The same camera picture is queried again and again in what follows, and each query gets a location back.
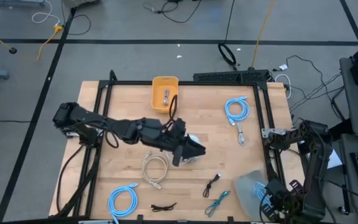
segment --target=wooden table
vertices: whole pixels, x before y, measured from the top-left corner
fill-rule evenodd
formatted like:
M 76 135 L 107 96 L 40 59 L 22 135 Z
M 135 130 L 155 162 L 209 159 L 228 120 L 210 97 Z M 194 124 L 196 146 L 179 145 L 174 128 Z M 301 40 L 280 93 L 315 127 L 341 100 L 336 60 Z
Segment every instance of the wooden table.
M 87 110 L 93 110 L 97 87 L 98 82 L 82 83 L 78 103 Z M 268 83 L 268 92 L 275 127 L 292 127 L 282 83 Z M 158 118 L 162 123 L 166 122 L 167 114 L 160 114 L 152 109 L 151 93 L 151 85 L 114 85 L 108 116 L 114 119 Z M 247 96 L 247 102 L 250 104 L 250 115 L 241 123 L 246 139 L 245 146 L 239 145 L 237 128 L 229 124 L 224 113 L 226 101 L 239 96 Z M 260 100 L 267 126 L 262 92 L 260 92 Z M 236 113 L 240 107 L 233 105 L 231 110 Z M 232 216 L 235 221 L 252 221 L 241 209 L 235 193 L 234 180 L 253 170 L 262 170 L 265 174 L 253 88 L 251 86 L 180 86 L 177 117 L 186 122 L 189 134 L 195 134 L 200 138 L 201 144 L 206 147 L 206 155 L 199 157 L 193 164 L 180 167 L 173 167 L 170 164 L 167 178 L 162 182 L 163 189 L 157 190 L 142 178 L 141 165 L 148 150 L 156 154 L 160 153 L 158 149 L 152 149 L 141 143 L 130 146 L 121 141 L 118 149 L 103 144 L 91 213 L 92 219 L 111 219 L 107 206 L 110 193 L 118 186 L 138 182 L 139 186 L 135 188 L 139 198 L 137 209 L 122 219 L 135 220 L 138 214 L 142 214 L 145 220 L 226 221 L 228 216 Z M 78 147 L 78 138 L 68 140 L 62 165 Z M 69 163 L 63 175 L 61 206 L 70 199 L 77 188 L 84 151 Z M 285 180 L 289 182 L 296 179 L 302 183 L 305 177 L 299 156 L 285 151 L 281 153 L 281 158 Z M 162 173 L 162 165 L 158 162 L 151 162 L 147 172 L 151 177 L 158 177 Z M 203 198 L 206 184 L 217 172 L 222 174 L 221 179 L 213 184 L 209 198 Z M 231 190 L 232 194 L 225 198 L 215 214 L 208 218 L 204 214 L 205 208 L 219 198 L 224 190 Z M 85 210 L 87 194 L 88 191 L 85 190 L 80 214 Z M 129 197 L 130 195 L 126 192 L 118 196 L 116 207 L 125 210 L 130 204 Z M 50 208 L 51 215 L 57 212 L 55 200 L 56 193 Z M 150 209 L 151 204 L 167 206 L 174 202 L 177 202 L 177 205 L 170 212 L 155 213 Z

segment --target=gray floor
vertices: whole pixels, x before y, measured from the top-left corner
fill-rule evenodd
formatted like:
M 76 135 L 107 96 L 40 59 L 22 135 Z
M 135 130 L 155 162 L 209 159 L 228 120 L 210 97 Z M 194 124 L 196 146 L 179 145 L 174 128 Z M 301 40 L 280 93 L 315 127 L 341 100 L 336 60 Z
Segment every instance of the gray floor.
M 62 19 L 60 0 L 50 0 L 53 14 Z M 150 1 L 156 8 L 163 0 Z M 358 25 L 358 1 L 347 0 Z M 186 24 L 176 24 L 160 14 L 152 14 L 142 7 L 143 1 L 102 1 L 101 4 L 82 7 L 76 15 L 86 14 L 92 21 L 85 35 L 69 35 L 68 39 L 223 39 L 230 13 L 231 1 L 204 0 L 193 18 Z M 255 40 L 270 1 L 237 0 L 233 10 L 228 39 Z M 185 19 L 197 2 L 184 0 L 176 19 Z M 8 4 L 0 7 L 0 37 L 5 39 L 46 39 L 52 34 L 53 18 L 43 24 L 34 24 L 31 16 L 37 11 L 48 12 L 48 5 Z M 87 21 L 73 21 L 70 32 L 81 32 Z M 339 0 L 284 0 L 277 1 L 268 20 L 262 40 L 356 41 Z M 11 44 L 21 54 L 35 57 L 40 44 Z M 30 120 L 49 71 L 57 45 L 44 48 L 39 62 L 30 62 L 11 55 L 0 45 L 0 69 L 11 72 L 11 78 L 0 80 L 0 119 Z M 252 61 L 253 45 L 230 45 L 240 70 L 246 70 Z M 348 57 L 357 46 L 290 46 L 261 45 L 256 68 L 277 68 L 285 59 L 297 54 L 312 60 L 329 80 L 339 72 L 339 59 Z M 296 58 L 289 61 L 284 73 L 291 84 L 309 93 L 319 86 L 319 73 L 310 64 Z M 194 73 L 230 71 L 216 45 L 209 44 L 65 44 L 54 78 L 50 85 L 38 125 L 32 138 L 22 172 L 19 176 L 4 221 L 44 218 L 48 215 L 62 161 L 66 139 L 51 122 L 57 106 L 64 101 L 76 101 L 83 80 L 106 79 L 113 69 L 120 80 L 151 80 L 159 75 L 174 75 L 180 80 L 191 80 Z M 342 85 L 341 78 L 328 88 Z M 301 99 L 294 90 L 288 100 L 290 106 Z M 344 94 L 337 99 L 347 116 Z M 301 117 L 333 126 L 339 122 L 331 110 L 327 96 L 310 100 L 295 111 Z M 22 146 L 28 124 L 0 123 L 0 202 Z M 333 169 L 328 176 L 342 182 L 341 171 Z M 342 193 L 327 185 L 325 189 L 329 207 L 342 223 L 357 223 L 358 216 L 340 215 L 336 207 L 342 205 Z

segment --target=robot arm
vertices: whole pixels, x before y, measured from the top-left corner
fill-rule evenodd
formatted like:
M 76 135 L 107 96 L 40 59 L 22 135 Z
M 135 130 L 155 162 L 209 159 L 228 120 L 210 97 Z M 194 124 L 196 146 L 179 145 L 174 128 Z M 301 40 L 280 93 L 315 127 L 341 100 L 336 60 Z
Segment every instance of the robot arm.
M 280 134 L 271 132 L 264 140 L 266 146 L 280 151 L 298 142 L 300 154 L 310 153 L 310 157 L 303 185 L 293 180 L 290 182 L 293 189 L 288 191 L 280 181 L 273 179 L 266 186 L 272 206 L 265 204 L 260 209 L 271 221 L 277 221 L 278 212 L 284 212 L 284 223 L 318 223 L 324 218 L 326 208 L 321 179 L 325 176 L 329 156 L 333 151 L 328 127 L 304 121 L 296 130 Z
M 95 147 L 99 144 L 100 130 L 110 132 L 126 144 L 159 148 L 173 153 L 172 164 L 179 166 L 181 158 L 188 159 L 205 154 L 205 147 L 185 136 L 185 122 L 178 118 L 169 128 L 158 119 L 115 120 L 80 107 L 78 103 L 62 103 L 53 117 L 55 126 L 63 133 L 74 131 L 80 144 Z

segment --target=blue cable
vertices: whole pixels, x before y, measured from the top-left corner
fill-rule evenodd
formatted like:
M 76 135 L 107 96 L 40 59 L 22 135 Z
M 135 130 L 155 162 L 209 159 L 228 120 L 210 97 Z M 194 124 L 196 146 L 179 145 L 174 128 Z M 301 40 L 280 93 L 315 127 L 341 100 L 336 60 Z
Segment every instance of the blue cable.
M 119 224 L 116 217 L 126 217 L 135 210 L 135 208 L 137 206 L 137 195 L 132 188 L 134 188 L 136 186 L 138 186 L 138 183 L 132 183 L 127 186 L 118 187 L 115 190 L 113 190 L 113 192 L 111 192 L 108 206 L 109 206 L 110 214 L 111 214 L 112 219 L 114 220 L 115 224 Z M 114 208 L 114 201 L 116 200 L 116 198 L 119 194 L 121 194 L 125 191 L 127 191 L 131 194 L 131 197 L 132 197 L 131 205 L 129 206 L 129 208 L 127 210 L 124 210 L 124 211 L 116 210 L 116 208 Z
M 243 121 L 248 117 L 250 109 L 249 109 L 248 103 L 246 102 L 246 99 L 247 99 L 246 96 L 242 96 L 239 98 L 233 98 L 233 99 L 228 100 L 226 102 L 226 104 L 224 105 L 224 110 L 226 112 L 226 116 L 229 119 L 229 122 L 231 123 L 231 125 L 235 125 L 235 123 L 234 123 L 235 121 Z M 242 107 L 242 111 L 240 114 L 237 114 L 237 115 L 230 114 L 229 107 L 233 103 L 238 103 Z
M 219 199 L 217 199 L 217 201 L 215 201 L 214 203 L 212 203 L 208 208 L 205 209 L 205 215 L 207 215 L 208 217 L 211 217 L 216 208 L 221 204 L 222 200 L 227 197 L 230 194 L 230 190 L 225 190 L 221 196 L 219 197 Z
M 264 195 L 266 194 L 265 185 L 260 182 L 255 182 L 254 192 L 255 192 L 256 196 L 259 198 L 259 200 L 261 200 L 264 197 Z M 264 203 L 271 206 L 270 200 L 267 197 L 265 197 Z

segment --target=orange bin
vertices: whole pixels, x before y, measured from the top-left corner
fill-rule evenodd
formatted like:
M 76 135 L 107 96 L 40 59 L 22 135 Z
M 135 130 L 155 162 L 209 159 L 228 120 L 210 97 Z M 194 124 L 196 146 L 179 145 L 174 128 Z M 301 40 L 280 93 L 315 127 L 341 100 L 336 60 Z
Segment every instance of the orange bin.
M 155 77 L 152 85 L 152 108 L 161 113 L 168 113 L 173 96 L 178 94 L 177 77 Z M 169 90 L 168 105 L 164 104 L 165 90 Z

